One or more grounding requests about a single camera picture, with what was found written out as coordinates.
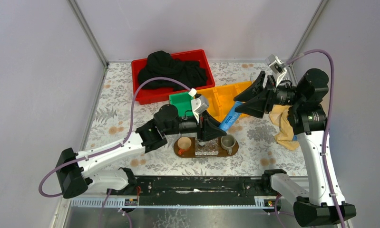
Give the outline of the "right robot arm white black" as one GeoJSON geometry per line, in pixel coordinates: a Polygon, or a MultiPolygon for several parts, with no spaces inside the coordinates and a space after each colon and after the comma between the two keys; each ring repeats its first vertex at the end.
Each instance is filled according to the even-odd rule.
{"type": "Polygon", "coordinates": [[[284,170],[263,173],[265,195],[276,192],[292,204],[301,227],[336,225],[356,216],[354,205],[345,201],[332,165],[329,138],[325,135],[327,116],[321,102],[328,93],[328,75],[309,69],[296,86],[277,85],[272,75],[261,71],[257,79],[234,100],[236,112],[262,118],[275,105],[288,105],[288,117],[308,174],[309,190],[292,181],[284,170]]]}

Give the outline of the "orange cup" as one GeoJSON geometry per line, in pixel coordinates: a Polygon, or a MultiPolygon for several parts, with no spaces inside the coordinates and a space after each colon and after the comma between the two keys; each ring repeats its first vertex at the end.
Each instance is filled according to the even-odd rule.
{"type": "Polygon", "coordinates": [[[188,151],[192,145],[192,141],[189,137],[181,137],[177,140],[177,146],[179,148],[178,154],[182,155],[184,152],[188,151]]]}

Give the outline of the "grey cup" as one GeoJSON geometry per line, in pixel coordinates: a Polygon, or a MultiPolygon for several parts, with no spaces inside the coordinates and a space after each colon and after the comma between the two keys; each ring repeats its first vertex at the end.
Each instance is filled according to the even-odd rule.
{"type": "Polygon", "coordinates": [[[220,139],[221,147],[227,151],[228,155],[231,155],[233,152],[233,148],[236,145],[236,139],[233,135],[227,134],[226,136],[222,136],[220,139]]]}

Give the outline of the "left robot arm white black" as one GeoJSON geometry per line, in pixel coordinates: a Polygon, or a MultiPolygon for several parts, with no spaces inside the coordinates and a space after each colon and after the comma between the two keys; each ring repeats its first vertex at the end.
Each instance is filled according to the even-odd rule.
{"type": "Polygon", "coordinates": [[[58,159],[56,171],[65,199],[77,197],[88,190],[119,190],[124,195],[135,191],[136,179],[129,168],[107,171],[113,162],[130,156],[145,154],[167,144],[168,135],[191,135],[207,142],[226,135],[220,122],[207,111],[198,118],[180,117],[174,105],[162,106],[153,118],[132,131],[127,140],[115,141],[97,149],[75,152],[64,149],[58,159]]]}

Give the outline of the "clear textured glass holder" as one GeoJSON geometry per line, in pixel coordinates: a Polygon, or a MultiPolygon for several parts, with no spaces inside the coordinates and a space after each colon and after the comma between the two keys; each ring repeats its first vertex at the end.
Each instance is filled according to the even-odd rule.
{"type": "Polygon", "coordinates": [[[196,157],[212,157],[219,154],[218,139],[207,141],[205,146],[199,146],[198,140],[195,143],[195,156],[196,157]]]}

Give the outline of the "blue toothpaste tube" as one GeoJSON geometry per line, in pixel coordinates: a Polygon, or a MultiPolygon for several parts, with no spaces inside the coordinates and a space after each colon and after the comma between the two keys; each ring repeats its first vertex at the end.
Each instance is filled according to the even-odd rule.
{"type": "Polygon", "coordinates": [[[235,101],[232,108],[229,110],[225,118],[221,121],[219,125],[219,129],[227,132],[232,125],[237,121],[237,119],[241,116],[241,113],[236,111],[236,108],[242,105],[243,102],[235,101]]]}

